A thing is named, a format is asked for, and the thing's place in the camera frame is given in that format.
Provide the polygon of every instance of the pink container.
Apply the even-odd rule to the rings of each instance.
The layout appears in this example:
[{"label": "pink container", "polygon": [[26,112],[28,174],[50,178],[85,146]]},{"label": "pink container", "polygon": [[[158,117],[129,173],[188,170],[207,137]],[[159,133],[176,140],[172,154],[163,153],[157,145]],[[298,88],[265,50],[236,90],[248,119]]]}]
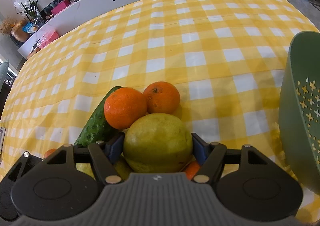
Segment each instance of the pink container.
[{"label": "pink container", "polygon": [[49,43],[52,43],[54,40],[58,39],[60,36],[58,35],[56,30],[51,30],[45,33],[37,43],[37,46],[41,49],[45,48]]},{"label": "pink container", "polygon": [[64,10],[67,6],[71,4],[70,0],[62,0],[58,5],[56,5],[53,10],[51,10],[51,13],[56,15],[60,11]]}]

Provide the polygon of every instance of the green colander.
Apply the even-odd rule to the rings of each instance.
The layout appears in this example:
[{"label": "green colander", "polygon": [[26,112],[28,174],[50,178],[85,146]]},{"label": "green colander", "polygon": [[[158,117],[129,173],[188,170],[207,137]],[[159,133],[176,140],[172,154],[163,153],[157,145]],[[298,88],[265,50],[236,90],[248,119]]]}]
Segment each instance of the green colander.
[{"label": "green colander", "polygon": [[288,164],[302,184],[320,194],[320,33],[303,31],[291,41],[279,127]]}]

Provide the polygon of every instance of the pot plant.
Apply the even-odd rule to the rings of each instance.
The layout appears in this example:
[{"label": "pot plant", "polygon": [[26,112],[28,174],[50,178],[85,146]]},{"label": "pot plant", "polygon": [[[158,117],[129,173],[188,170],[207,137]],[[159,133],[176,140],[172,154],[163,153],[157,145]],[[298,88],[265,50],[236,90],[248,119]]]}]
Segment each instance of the pot plant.
[{"label": "pot plant", "polygon": [[16,19],[10,17],[6,18],[0,23],[0,34],[10,36],[11,40],[18,47],[20,47],[23,44],[23,42],[29,38],[28,33],[23,32],[22,34],[20,34],[14,31],[16,27],[19,25],[19,23],[20,22],[18,22]]},{"label": "pot plant", "polygon": [[18,14],[25,13],[30,22],[34,23],[38,28],[42,27],[44,20],[39,14],[38,0],[24,0],[24,3],[20,2],[24,11],[18,12]]}]

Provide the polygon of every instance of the gold vase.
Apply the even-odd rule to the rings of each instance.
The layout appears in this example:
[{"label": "gold vase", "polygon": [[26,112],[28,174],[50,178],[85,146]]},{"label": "gold vase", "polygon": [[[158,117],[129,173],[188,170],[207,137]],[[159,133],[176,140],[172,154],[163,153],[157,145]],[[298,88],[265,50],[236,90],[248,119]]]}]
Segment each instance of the gold vase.
[{"label": "gold vase", "polygon": [[21,20],[14,25],[11,31],[11,35],[20,42],[25,42],[30,37],[30,34],[24,32],[22,28],[26,25],[27,21]]}]

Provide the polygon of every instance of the table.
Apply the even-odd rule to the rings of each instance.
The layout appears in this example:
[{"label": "table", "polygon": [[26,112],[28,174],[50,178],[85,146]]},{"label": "table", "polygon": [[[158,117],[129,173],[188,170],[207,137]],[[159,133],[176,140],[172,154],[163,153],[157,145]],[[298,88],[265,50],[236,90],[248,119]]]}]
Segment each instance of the table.
[{"label": "table", "polygon": [[[0,175],[28,150],[74,143],[116,85],[174,84],[175,113],[205,141],[251,144],[288,173],[279,93],[289,45],[317,29],[286,0],[142,0],[75,28],[27,60],[9,94]],[[297,217],[315,221],[320,198],[304,188]]]}]

